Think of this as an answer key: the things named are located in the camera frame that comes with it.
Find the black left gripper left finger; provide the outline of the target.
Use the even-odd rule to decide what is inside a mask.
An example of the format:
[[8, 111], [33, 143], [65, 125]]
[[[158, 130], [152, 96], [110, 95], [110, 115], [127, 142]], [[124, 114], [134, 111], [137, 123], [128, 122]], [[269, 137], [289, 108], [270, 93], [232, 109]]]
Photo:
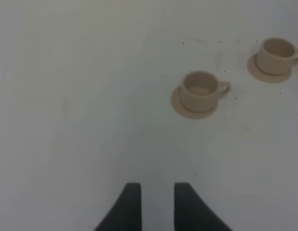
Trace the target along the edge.
[[140, 231], [142, 191], [139, 183], [127, 183], [96, 231]]

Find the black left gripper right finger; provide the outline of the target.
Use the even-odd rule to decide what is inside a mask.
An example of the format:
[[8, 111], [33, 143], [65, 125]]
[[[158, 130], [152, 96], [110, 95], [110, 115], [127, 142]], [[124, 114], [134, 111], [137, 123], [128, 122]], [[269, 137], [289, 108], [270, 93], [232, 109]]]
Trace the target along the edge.
[[174, 185], [174, 230], [231, 231], [189, 183]]

